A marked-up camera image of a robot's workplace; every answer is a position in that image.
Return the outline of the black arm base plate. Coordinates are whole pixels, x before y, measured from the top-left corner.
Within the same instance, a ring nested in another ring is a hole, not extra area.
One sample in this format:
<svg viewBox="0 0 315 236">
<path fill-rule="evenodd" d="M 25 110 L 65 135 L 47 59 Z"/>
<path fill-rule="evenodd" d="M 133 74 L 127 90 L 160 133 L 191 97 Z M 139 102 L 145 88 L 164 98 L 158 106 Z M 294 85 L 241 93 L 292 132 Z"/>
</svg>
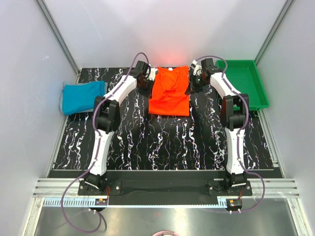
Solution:
<svg viewBox="0 0 315 236">
<path fill-rule="evenodd" d="M 228 188 L 225 171 L 107 171 L 97 181 L 100 189 L 79 181 L 78 194 L 121 196 L 128 193 L 201 193 L 210 196 L 252 196 L 252 187 L 246 185 Z"/>
</svg>

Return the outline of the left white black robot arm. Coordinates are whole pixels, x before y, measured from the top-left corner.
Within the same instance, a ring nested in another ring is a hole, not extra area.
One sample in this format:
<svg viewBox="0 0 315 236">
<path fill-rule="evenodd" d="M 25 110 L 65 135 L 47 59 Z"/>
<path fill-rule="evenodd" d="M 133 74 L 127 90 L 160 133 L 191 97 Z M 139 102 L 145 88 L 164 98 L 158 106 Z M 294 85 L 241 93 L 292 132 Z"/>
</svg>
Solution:
<svg viewBox="0 0 315 236">
<path fill-rule="evenodd" d="M 107 157 L 112 137 L 121 123 L 120 104 L 134 90 L 151 98 L 157 73 L 157 68 L 138 61 L 112 90 L 96 97 L 92 117 L 94 149 L 89 167 L 81 176 L 84 180 L 81 189 L 87 188 L 97 195 L 109 189 L 106 186 Z"/>
</svg>

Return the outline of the orange t shirt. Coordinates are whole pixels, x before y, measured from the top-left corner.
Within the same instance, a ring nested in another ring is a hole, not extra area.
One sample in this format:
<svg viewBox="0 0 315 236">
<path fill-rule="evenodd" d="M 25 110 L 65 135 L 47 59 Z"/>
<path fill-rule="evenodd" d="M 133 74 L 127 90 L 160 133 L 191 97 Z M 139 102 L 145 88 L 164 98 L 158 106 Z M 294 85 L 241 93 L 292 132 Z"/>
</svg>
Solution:
<svg viewBox="0 0 315 236">
<path fill-rule="evenodd" d="M 148 113 L 162 116 L 189 116 L 189 67 L 169 70 L 159 67 L 149 99 Z"/>
</svg>

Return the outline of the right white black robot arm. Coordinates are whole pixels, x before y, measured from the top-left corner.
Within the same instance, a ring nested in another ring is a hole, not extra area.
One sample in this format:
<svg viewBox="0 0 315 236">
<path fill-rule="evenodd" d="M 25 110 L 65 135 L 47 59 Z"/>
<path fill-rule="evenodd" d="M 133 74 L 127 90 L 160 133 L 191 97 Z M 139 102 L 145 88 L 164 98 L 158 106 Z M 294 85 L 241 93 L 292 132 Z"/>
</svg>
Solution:
<svg viewBox="0 0 315 236">
<path fill-rule="evenodd" d="M 222 99 L 220 123 L 227 137 L 227 161 L 225 177 L 217 191 L 234 195 L 247 183 L 243 142 L 249 120 L 249 96 L 241 94 L 228 80 L 225 73 L 227 62 L 224 62 L 224 69 L 220 69 L 214 65 L 213 58 L 203 56 L 192 61 L 186 94 L 200 92 L 203 87 L 210 85 Z"/>
</svg>

